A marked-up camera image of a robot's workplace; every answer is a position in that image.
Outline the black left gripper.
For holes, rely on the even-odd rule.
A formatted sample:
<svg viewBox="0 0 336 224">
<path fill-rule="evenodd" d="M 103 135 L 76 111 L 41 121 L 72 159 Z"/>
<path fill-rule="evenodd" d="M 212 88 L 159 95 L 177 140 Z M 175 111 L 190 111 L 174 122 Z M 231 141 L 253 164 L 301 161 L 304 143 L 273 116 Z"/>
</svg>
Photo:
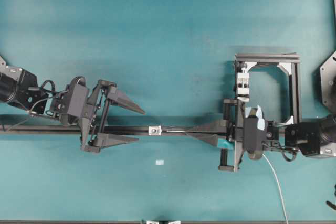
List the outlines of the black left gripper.
<svg viewBox="0 0 336 224">
<path fill-rule="evenodd" d="M 50 105 L 50 111 L 53 113 L 53 116 L 59 119 L 59 105 L 61 103 L 62 96 L 68 92 L 69 87 L 75 83 L 82 83 L 86 86 L 86 80 L 84 77 L 75 77 L 69 85 L 66 86 L 64 93 L 59 93 L 52 99 Z M 82 116 L 74 121 L 71 125 L 76 125 L 81 130 L 80 136 L 80 149 L 86 152 L 99 152 L 99 147 L 112 147 L 122 144 L 135 143 L 139 139 L 133 137 L 126 137 L 122 135 L 98 133 L 96 138 L 96 147 L 88 141 L 89 135 L 92 135 L 90 132 L 92 129 L 92 124 L 97 116 L 97 110 L 100 108 L 100 105 L 97 103 L 98 96 L 102 90 L 110 88 L 107 94 L 108 100 L 111 101 L 112 106 L 119 106 L 124 109 L 134 111 L 140 114 L 145 114 L 145 111 L 135 104 L 123 91 L 116 88 L 117 84 L 110 81 L 99 80 L 92 93 L 89 94 L 86 98 L 86 104 L 83 107 Z"/>
</svg>

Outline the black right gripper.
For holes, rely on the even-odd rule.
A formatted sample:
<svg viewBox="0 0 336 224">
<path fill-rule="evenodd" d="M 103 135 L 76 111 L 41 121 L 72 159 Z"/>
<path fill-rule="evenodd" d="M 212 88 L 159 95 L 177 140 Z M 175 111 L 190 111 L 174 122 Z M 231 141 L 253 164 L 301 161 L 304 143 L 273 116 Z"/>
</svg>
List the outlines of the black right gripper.
<svg viewBox="0 0 336 224">
<path fill-rule="evenodd" d="M 243 127 L 246 107 L 248 106 L 245 106 L 245 103 L 237 99 L 224 99 L 222 119 L 186 130 L 186 135 L 220 149 L 221 157 L 218 166 L 220 171 L 238 171 L 243 155 L 247 153 L 243 149 Z M 279 141 L 279 128 L 275 126 L 273 121 L 266 121 L 267 139 L 263 144 L 263 151 L 283 153 L 285 147 Z"/>
</svg>

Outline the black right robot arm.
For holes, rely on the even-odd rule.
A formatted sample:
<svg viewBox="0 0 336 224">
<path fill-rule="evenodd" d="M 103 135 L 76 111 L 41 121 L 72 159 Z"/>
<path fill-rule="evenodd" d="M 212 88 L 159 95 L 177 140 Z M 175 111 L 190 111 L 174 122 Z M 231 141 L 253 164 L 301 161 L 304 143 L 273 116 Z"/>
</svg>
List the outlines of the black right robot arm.
<svg viewBox="0 0 336 224">
<path fill-rule="evenodd" d="M 267 121 L 261 107 L 240 100 L 223 101 L 223 118 L 193 127 L 186 134 L 221 150 L 219 170 L 237 172 L 243 155 L 261 159 L 265 151 L 279 152 L 292 162 L 305 157 L 335 156 L 335 115 L 294 123 Z"/>
</svg>

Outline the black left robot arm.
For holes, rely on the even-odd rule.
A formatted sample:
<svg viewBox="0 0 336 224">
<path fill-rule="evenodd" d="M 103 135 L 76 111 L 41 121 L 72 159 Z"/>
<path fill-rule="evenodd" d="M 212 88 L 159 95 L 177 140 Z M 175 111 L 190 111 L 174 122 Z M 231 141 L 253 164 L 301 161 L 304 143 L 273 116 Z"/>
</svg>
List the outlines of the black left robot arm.
<svg viewBox="0 0 336 224">
<path fill-rule="evenodd" d="M 1 102 L 39 116 L 80 129 L 80 148 L 98 153 L 101 149 L 127 144 L 135 139 L 104 132 L 109 108 L 119 106 L 144 114 L 136 103 L 118 89 L 117 84 L 99 80 L 92 91 L 84 77 L 78 76 L 57 91 L 55 83 L 46 80 L 38 85 L 37 77 L 19 67 L 1 68 Z"/>
</svg>

